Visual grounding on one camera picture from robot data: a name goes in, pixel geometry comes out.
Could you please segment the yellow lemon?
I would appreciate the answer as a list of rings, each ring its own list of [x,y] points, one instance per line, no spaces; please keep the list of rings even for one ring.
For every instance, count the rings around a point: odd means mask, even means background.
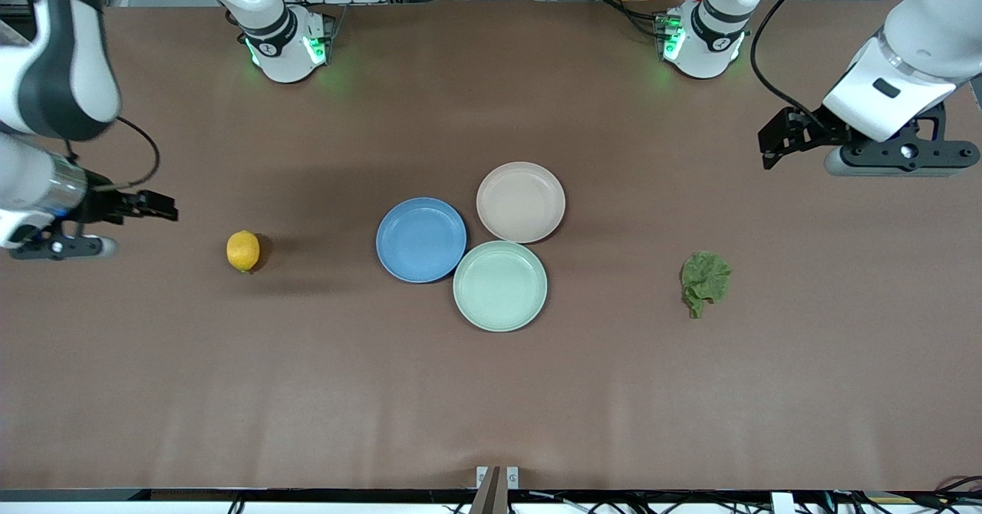
[[[226,259],[230,266],[241,273],[250,273],[259,263],[261,245],[256,234],[241,230],[226,241]]]

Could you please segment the green lettuce leaf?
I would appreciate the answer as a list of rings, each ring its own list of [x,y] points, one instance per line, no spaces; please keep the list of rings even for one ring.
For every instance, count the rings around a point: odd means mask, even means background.
[[[697,251],[684,260],[680,269],[680,286],[690,319],[702,318],[706,305],[726,300],[730,276],[732,267],[715,252]]]

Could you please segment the blue round plate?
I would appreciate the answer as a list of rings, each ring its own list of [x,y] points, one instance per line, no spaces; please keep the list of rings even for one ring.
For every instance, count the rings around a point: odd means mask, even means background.
[[[469,245],[463,217],[435,197],[413,197],[389,210],[375,248],[390,275],[407,283],[439,281],[459,265]]]

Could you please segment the beige round plate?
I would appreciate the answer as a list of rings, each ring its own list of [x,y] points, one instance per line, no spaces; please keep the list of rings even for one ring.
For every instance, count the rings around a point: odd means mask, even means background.
[[[558,230],[567,196],[551,171],[518,161],[498,166],[482,180],[476,209],[481,223],[496,238],[529,244]]]

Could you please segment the light green round plate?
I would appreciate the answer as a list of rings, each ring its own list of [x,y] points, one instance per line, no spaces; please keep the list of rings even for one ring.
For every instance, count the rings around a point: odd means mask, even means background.
[[[517,242],[484,242],[467,252],[453,273],[453,301],[472,325],[488,332],[525,328],[549,294],[540,258]]]

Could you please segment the black table edge rail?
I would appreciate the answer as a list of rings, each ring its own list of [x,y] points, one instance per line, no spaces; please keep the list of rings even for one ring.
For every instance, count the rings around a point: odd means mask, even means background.
[[[422,503],[467,504],[476,496],[474,489],[194,489],[193,487],[157,487],[157,489],[5,489],[0,490],[0,501],[4,502],[95,502],[95,501],[219,501],[230,504],[245,502],[354,502],[354,503]],[[705,499],[709,502],[728,502],[730,504],[762,505],[765,502],[763,490],[717,489],[717,490],[600,490],[600,489],[547,489],[534,492],[532,489],[514,489],[509,493],[512,501],[534,502],[557,496],[577,503],[628,501],[640,503],[672,502],[683,499],[694,502]],[[901,504],[909,499],[929,509],[939,509],[944,503],[954,501],[957,505],[982,506],[982,485],[971,490],[958,492],[953,487],[930,492],[858,492],[856,499],[867,505],[876,502],[886,506]]]

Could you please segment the small metal table bracket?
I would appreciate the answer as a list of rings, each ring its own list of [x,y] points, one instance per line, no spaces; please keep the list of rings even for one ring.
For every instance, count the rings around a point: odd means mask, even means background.
[[[487,476],[491,476],[493,482],[496,482],[498,487],[505,487],[509,490],[519,489],[520,487],[518,467],[478,466],[476,468],[476,482],[474,483],[473,489],[481,487]]]

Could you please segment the brown post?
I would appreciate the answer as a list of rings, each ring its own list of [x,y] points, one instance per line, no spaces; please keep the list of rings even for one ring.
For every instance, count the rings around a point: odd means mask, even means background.
[[[469,514],[509,514],[509,476],[505,467],[478,467],[476,483]]]

